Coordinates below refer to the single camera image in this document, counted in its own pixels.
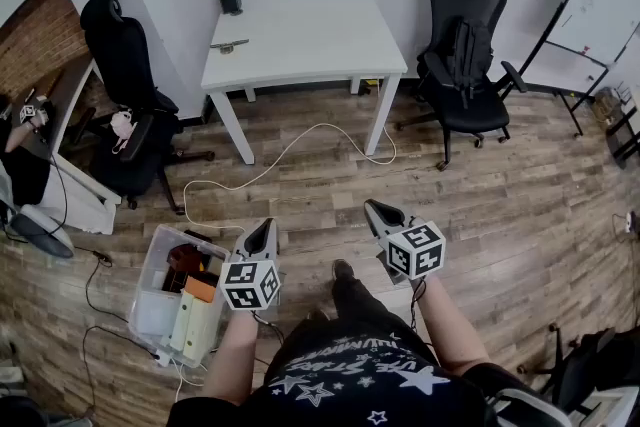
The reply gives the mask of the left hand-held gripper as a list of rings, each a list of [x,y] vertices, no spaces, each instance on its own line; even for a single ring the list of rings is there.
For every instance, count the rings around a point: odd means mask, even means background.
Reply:
[[[266,246],[262,221],[236,240],[230,260],[222,266],[219,288],[232,310],[266,310],[281,288],[277,263],[278,226],[274,218],[267,221]]]

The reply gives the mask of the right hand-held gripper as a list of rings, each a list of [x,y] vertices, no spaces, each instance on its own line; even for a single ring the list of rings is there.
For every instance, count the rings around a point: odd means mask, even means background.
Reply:
[[[433,221],[374,199],[364,202],[377,259],[393,284],[426,278],[444,264],[446,239]]]

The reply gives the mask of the grey tool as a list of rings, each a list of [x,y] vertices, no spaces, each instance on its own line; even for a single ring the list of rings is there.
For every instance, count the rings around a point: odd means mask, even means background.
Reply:
[[[248,42],[248,39],[240,39],[225,43],[215,43],[210,45],[210,49],[218,50],[221,54],[226,55],[233,52],[237,46],[247,44]]]

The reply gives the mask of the person's left forearm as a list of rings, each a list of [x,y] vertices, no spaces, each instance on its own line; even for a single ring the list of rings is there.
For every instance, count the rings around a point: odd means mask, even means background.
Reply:
[[[242,404],[251,394],[258,323],[248,311],[234,311],[200,395]]]

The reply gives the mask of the person's right forearm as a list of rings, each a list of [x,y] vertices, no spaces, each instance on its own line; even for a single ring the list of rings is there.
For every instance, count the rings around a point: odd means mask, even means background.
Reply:
[[[435,274],[411,285],[442,368],[461,376],[476,365],[490,363],[477,331]]]

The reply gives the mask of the orange box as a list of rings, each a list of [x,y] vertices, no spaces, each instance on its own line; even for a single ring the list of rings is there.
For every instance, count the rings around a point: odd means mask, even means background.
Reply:
[[[184,291],[192,295],[195,299],[205,303],[212,303],[216,293],[216,286],[189,276]]]

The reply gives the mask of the clear plastic storage box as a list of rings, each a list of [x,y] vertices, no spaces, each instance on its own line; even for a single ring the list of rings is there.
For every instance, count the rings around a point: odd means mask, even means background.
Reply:
[[[169,267],[168,253],[174,247],[182,244],[192,244],[204,253],[205,259],[208,261],[208,270],[216,275],[220,273],[222,265],[230,258],[230,252],[220,246],[167,225],[158,226],[151,239],[138,280],[129,314],[129,330],[153,350],[159,347],[171,348],[174,361],[187,366],[183,351],[176,351],[170,346],[170,338],[182,292],[171,293],[161,290]],[[215,293],[212,303],[214,304],[213,316],[216,323],[212,329],[214,343],[205,356],[215,346],[220,320],[225,308],[224,296],[220,291]]]

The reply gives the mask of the black office chair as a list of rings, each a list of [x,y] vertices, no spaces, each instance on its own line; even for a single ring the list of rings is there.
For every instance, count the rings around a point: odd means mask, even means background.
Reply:
[[[510,117],[504,100],[512,89],[527,91],[521,74],[502,61],[503,77],[488,77],[494,58],[492,38],[507,0],[430,0],[432,31],[427,48],[418,57],[419,83],[414,98],[432,111],[396,124],[398,130],[436,121],[444,140],[444,158],[436,168],[445,170],[451,159],[451,134],[470,134],[474,146],[484,135],[499,130],[498,142],[510,139]]]
[[[122,14],[118,0],[89,0],[80,25],[107,96],[118,111],[131,110],[132,122],[137,123],[127,146],[112,154],[117,142],[110,127],[112,115],[96,118],[93,108],[85,112],[75,137],[89,131],[100,138],[89,173],[123,196],[132,210],[137,208],[137,199],[159,181],[171,210],[183,216],[185,208],[176,203],[165,168],[212,161],[215,153],[187,153],[174,146],[174,137],[183,132],[178,107],[154,84],[144,29],[136,19]]]

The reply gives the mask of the person's black star-print shirt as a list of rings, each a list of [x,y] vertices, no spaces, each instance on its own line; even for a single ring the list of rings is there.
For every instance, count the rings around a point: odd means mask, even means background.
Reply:
[[[178,401],[166,427],[498,427],[480,388],[438,366],[407,327],[305,320],[239,405]]]

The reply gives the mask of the black backpack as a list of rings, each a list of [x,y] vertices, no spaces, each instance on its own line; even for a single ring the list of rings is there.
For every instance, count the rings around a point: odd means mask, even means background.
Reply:
[[[450,43],[447,68],[467,109],[492,64],[491,32],[481,20],[458,17],[450,30]]]

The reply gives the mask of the white table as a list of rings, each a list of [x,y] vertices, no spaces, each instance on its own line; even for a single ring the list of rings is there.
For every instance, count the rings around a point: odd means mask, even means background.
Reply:
[[[222,15],[211,44],[248,39],[230,54],[209,49],[202,89],[212,100],[236,150],[255,162],[228,95],[304,83],[348,80],[358,93],[363,79],[382,82],[364,145],[374,154],[407,65],[373,0],[263,0],[238,16]]]

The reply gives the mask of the small black side table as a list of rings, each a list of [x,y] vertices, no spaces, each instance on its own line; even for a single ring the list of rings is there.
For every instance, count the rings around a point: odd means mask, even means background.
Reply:
[[[605,132],[611,156],[620,169],[634,156],[640,157],[640,85],[631,86],[623,99],[620,119]]]

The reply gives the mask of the black chair with grey cushion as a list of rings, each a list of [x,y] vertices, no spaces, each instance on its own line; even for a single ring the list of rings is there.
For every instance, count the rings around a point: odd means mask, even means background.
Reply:
[[[517,373],[546,375],[539,393],[563,412],[579,414],[582,425],[594,421],[605,402],[615,402],[613,408],[627,415],[623,422],[640,427],[640,325],[579,336],[568,342],[568,353],[560,326],[552,323],[548,330],[555,335],[553,365],[520,365]]]

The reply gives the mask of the whiteboard on black stand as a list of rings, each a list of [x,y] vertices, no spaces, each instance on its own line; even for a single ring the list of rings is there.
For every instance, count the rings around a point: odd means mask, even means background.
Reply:
[[[503,67],[513,83],[522,86],[524,72],[545,44],[586,58],[601,67],[600,75],[574,104],[568,103],[561,90],[552,90],[571,116],[575,125],[573,137],[580,138],[583,130],[575,111],[593,97],[595,89],[618,63],[638,28],[640,0],[564,0],[520,69],[514,70],[507,63]]]

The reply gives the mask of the wooden desk with white frame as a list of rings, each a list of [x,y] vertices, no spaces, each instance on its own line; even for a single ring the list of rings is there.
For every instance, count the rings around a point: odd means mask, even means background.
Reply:
[[[71,115],[91,73],[98,71],[88,55],[72,59],[27,87],[2,113],[13,126],[21,124],[19,112],[26,104],[43,106],[47,124],[30,134],[22,146],[51,164],[44,206],[34,205],[62,225],[88,233],[113,233],[120,195],[88,172],[72,164],[61,153],[71,134]]]

